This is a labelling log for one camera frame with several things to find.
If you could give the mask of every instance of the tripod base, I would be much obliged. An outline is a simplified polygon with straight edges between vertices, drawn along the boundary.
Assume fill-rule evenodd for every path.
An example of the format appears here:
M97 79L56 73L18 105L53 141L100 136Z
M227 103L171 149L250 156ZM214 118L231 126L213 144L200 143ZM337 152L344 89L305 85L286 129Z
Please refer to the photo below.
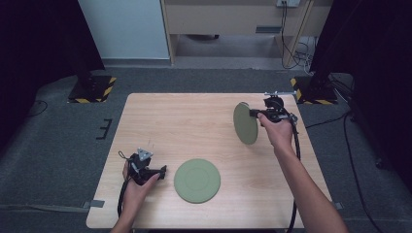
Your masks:
M324 85L322 87L311 86L312 77L302 76L291 79L293 89L296 91L298 104L336 104L337 97L333 87Z
M70 92L68 103L95 103L105 102L109 97L112 87L115 84L116 78L111 76L94 76L94 89L85 89L82 84L77 81Z

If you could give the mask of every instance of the gray carpet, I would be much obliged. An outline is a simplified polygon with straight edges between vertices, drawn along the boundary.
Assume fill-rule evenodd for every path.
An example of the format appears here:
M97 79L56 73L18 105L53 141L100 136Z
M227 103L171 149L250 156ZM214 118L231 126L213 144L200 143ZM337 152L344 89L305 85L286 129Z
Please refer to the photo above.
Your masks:
M107 72L118 79L105 103L66 103L75 77L39 90L37 99L44 102L34 104L33 116L26 119L1 156L0 205L80 208L92 200L130 93L292 91L290 78L304 75L301 71L149 68L112 68ZM332 106L299 105L299 110L305 125L311 125L340 117L349 108L339 100ZM107 138L96 140L104 133L100 129L107 125L104 119L109 118L113 122ZM375 155L355 123L347 120L347 130L365 205L376 224L384 232L412 232L410 192L394 171L375 167ZM311 127L308 133L332 199L343 204L339 212L350 230L377 232L361 206L343 119ZM86 213L8 210L0 211L0 232L99 231L87 229Z

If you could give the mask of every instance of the light wooden tabletop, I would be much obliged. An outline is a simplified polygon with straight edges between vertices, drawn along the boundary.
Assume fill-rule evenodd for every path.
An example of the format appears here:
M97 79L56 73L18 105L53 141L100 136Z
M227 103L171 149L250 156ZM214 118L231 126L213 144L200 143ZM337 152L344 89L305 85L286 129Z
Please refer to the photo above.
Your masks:
M233 110L240 102L265 109L262 93L135 93L127 98L119 127L97 187L86 224L112 228L123 182L124 159L138 148L154 153L151 169L167 165L165 180L156 183L134 227L141 229L287 228L293 197L264 128L257 141L244 145L236 136ZM324 176L291 95L281 96L298 117L302 163L330 200ZM175 191L174 175L185 161L204 158L220 171L221 187L210 201L191 204ZM302 228L300 216L295 222Z

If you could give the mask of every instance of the green disc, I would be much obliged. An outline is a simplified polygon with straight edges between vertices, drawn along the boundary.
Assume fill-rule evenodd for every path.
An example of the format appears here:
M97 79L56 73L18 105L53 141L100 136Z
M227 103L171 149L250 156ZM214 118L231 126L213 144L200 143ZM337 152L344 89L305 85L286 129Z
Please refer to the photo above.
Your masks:
M211 162L195 158L182 164L175 175L175 189L191 203L204 203L218 193L221 175Z
M233 123L236 134L242 143L251 145L258 138L258 122L249 115L249 105L239 103L233 112Z

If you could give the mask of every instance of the power outlet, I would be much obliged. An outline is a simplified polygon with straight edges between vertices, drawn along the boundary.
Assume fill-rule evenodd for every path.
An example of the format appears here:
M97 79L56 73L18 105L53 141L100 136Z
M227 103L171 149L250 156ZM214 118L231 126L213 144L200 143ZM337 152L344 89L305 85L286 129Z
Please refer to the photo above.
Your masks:
M284 7L285 3L290 8L296 8L299 6L300 0L278 0L276 3L277 7Z

